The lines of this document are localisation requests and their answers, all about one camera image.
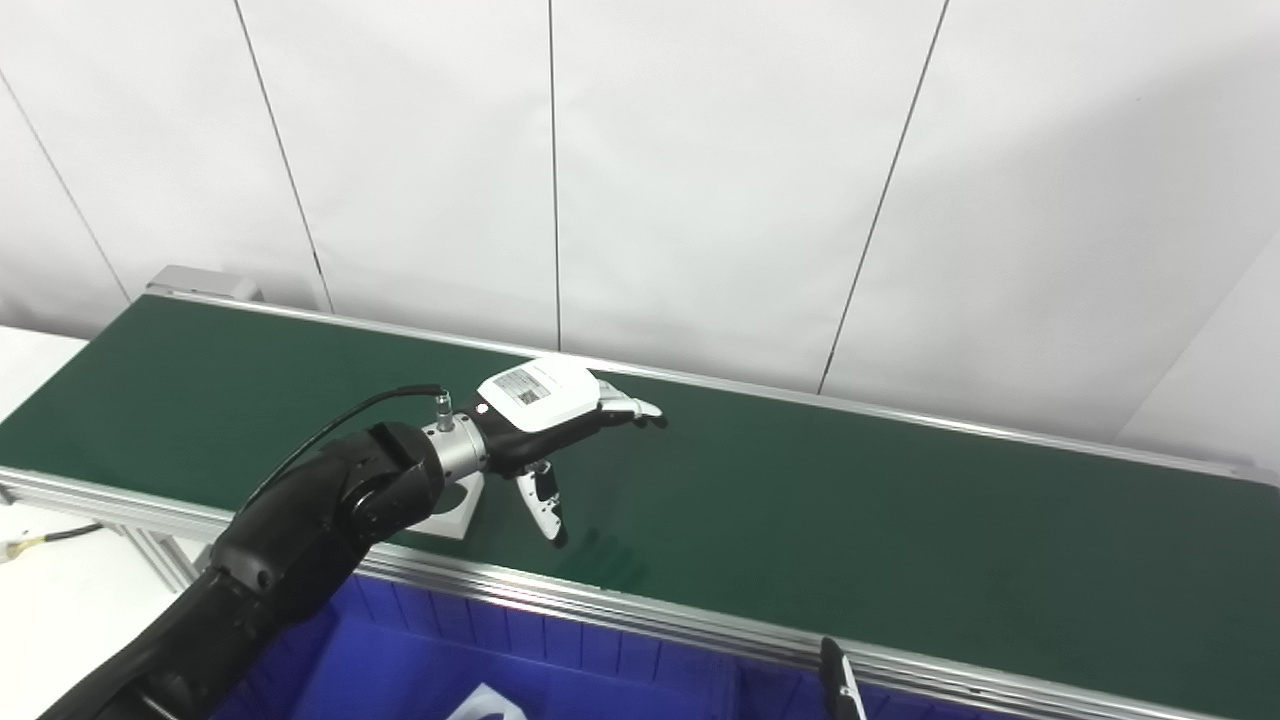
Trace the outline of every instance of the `label sticker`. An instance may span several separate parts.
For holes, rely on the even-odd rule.
[[[521,405],[532,405],[552,393],[543,383],[520,368],[494,379],[493,384]]]

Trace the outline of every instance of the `black robotic arm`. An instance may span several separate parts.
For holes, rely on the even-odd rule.
[[[397,395],[436,396],[436,423],[378,423],[298,461],[325,430]],[[372,544],[431,515],[445,486],[476,471],[515,479],[539,529],[562,547],[547,456],[600,428],[649,420],[664,424],[653,405],[558,356],[494,375],[457,413],[435,386],[370,398],[287,457],[214,542],[200,578],[41,720],[207,717],[284,628],[328,602]]]

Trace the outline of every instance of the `blue bin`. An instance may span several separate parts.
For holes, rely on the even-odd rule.
[[[813,673],[352,578],[262,656],[216,720],[443,720],[479,684],[530,720],[823,720]],[[870,720],[996,720],[863,687]]]

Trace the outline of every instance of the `white table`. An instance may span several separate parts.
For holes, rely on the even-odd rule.
[[[67,364],[82,340],[0,327],[0,420]],[[92,520],[0,505],[0,541]],[[38,544],[0,564],[0,717],[37,717],[177,597],[123,534]]]

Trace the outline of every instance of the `white wall panel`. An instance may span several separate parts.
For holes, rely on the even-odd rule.
[[[0,325],[90,337],[125,297],[0,82]]]
[[[813,391],[941,0],[556,0],[564,348]]]
[[[1280,227],[1277,15],[952,4],[826,392],[1111,439]]]
[[[242,0],[338,313],[556,346],[545,0]]]
[[[229,0],[8,0],[0,68],[129,293],[177,263],[328,309]]]
[[[1174,363],[1120,443],[1280,471],[1280,234]]]

